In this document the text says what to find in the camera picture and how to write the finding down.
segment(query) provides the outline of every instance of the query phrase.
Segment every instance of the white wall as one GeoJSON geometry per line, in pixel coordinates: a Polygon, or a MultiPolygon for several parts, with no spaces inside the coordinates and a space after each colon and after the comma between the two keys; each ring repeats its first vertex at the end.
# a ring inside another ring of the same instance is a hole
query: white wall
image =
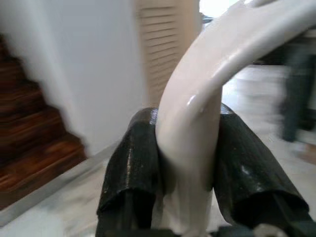
{"type": "Polygon", "coordinates": [[[131,1],[3,2],[2,29],[89,153],[120,139],[147,103],[131,1]]]}

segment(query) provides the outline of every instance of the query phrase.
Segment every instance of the staircase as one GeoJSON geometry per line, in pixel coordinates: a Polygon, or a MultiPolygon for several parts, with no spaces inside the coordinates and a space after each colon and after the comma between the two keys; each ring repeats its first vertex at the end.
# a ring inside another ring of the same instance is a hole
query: staircase
{"type": "Polygon", "coordinates": [[[0,35],[0,210],[86,159],[59,111],[45,103],[0,35]]]}

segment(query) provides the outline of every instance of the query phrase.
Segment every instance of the white marble floor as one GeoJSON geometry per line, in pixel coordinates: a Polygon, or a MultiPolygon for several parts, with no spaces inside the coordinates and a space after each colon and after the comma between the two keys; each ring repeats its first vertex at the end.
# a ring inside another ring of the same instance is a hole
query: white marble floor
{"type": "MultiPolygon", "coordinates": [[[[316,165],[295,157],[291,144],[277,136],[276,104],[282,97],[284,67],[251,66],[224,88],[223,102],[230,106],[271,149],[289,178],[309,203],[316,219],[316,165]]],[[[316,143],[315,133],[300,139],[316,143]]],[[[108,157],[73,182],[34,206],[0,230],[2,237],[92,237],[96,208],[108,157]]],[[[225,223],[213,199],[209,229],[225,223]]]]}

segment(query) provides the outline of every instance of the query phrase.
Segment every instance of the louvered door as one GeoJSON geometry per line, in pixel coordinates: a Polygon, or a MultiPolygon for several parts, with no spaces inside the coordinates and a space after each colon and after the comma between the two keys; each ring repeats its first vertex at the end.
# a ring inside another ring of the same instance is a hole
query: louvered door
{"type": "Polygon", "coordinates": [[[181,27],[178,0],[140,0],[138,22],[150,105],[157,107],[178,64],[181,27]]]}

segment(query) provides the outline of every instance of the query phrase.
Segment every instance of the white curved bar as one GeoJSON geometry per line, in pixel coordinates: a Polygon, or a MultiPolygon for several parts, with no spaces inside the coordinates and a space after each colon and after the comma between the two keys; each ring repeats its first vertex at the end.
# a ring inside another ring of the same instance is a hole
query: white curved bar
{"type": "Polygon", "coordinates": [[[161,227],[204,235],[222,86],[253,60],[315,24],[316,0],[241,0],[193,42],[158,111],[157,143],[169,164],[161,227]]]}

